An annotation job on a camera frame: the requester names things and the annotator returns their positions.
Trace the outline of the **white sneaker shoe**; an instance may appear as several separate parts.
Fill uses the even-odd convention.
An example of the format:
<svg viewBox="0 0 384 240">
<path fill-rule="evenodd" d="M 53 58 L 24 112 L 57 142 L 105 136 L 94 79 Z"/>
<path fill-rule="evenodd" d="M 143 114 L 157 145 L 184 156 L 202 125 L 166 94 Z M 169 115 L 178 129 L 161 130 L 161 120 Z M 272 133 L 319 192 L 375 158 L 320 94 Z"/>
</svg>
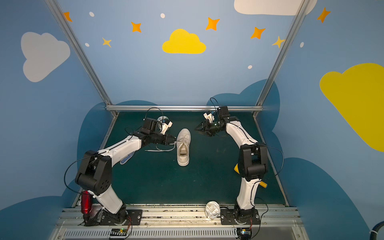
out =
<svg viewBox="0 0 384 240">
<path fill-rule="evenodd" d="M 179 132 L 176 144 L 178 164 L 185 167 L 190 162 L 191 133 L 188 129 L 182 129 Z"/>
</svg>

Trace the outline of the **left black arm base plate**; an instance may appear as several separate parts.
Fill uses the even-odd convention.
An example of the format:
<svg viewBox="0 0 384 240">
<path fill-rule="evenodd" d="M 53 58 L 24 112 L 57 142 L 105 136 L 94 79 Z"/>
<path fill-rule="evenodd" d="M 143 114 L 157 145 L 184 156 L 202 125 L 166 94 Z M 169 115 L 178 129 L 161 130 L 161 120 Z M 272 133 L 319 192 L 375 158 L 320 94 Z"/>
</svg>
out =
<svg viewBox="0 0 384 240">
<path fill-rule="evenodd" d="M 138 226 L 141 223 L 143 210 L 122 209 L 116 214 L 106 210 L 101 213 L 101 226 Z"/>
</svg>

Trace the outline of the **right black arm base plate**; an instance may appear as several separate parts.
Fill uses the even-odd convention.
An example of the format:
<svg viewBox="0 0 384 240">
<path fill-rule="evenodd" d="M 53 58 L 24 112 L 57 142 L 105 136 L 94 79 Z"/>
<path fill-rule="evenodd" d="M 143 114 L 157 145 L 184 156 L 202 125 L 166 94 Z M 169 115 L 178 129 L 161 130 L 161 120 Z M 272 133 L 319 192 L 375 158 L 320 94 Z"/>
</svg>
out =
<svg viewBox="0 0 384 240">
<path fill-rule="evenodd" d="M 259 212 L 255 209 L 221 209 L 222 225 L 257 225 L 261 223 Z"/>
</svg>

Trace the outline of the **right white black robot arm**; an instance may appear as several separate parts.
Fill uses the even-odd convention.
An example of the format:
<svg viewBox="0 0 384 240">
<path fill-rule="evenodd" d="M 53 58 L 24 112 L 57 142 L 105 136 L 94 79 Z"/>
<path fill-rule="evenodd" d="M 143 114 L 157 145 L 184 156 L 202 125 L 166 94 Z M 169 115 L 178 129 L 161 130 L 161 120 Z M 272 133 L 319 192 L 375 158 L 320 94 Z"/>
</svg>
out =
<svg viewBox="0 0 384 240">
<path fill-rule="evenodd" d="M 268 146 L 254 139 L 244 129 L 240 120 L 230 115 L 227 106 L 220 106 L 215 112 L 205 112 L 204 118 L 196 127 L 197 132 L 213 137 L 225 131 L 239 147 L 236 169 L 242 178 L 240 192 L 233 209 L 221 210 L 221 224 L 259 224 L 261 217 L 255 208 L 255 198 L 259 185 L 269 172 Z"/>
</svg>

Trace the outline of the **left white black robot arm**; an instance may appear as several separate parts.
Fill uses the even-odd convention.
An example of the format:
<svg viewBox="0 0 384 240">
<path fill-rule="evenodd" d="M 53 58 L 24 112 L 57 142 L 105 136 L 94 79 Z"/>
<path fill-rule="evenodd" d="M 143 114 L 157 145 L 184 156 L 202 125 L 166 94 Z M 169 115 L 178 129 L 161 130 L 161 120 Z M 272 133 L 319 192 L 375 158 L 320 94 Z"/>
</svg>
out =
<svg viewBox="0 0 384 240">
<path fill-rule="evenodd" d="M 88 151 L 81 159 L 75 183 L 95 198 L 102 209 L 93 218 L 85 213 L 85 226 L 124 226 L 129 224 L 126 204 L 112 187 L 113 167 L 128 155 L 148 144 L 173 145 L 177 138 L 170 134 L 134 132 L 122 141 L 99 151 Z"/>
</svg>

